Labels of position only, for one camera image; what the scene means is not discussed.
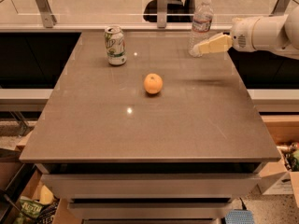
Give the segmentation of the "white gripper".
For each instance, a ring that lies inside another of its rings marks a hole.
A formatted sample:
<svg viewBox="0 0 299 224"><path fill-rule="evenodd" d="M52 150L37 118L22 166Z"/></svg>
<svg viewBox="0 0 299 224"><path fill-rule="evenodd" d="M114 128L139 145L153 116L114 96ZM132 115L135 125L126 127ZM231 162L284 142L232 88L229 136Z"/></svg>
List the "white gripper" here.
<svg viewBox="0 0 299 224"><path fill-rule="evenodd" d="M208 53L227 51L231 46L237 51L253 52L252 35L259 17L233 18L230 35L216 34L197 43L192 48L192 55L199 57Z"/></svg>

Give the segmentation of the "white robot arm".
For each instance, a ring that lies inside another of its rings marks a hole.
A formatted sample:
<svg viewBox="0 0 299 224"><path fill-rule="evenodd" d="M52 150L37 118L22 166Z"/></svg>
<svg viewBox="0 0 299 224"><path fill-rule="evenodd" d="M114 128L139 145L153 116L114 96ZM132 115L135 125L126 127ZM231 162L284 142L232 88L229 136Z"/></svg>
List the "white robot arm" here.
<svg viewBox="0 0 299 224"><path fill-rule="evenodd" d="M195 57L226 52L269 51L297 59L299 56L299 7L287 15L234 18L230 34L218 33L192 46Z"/></svg>

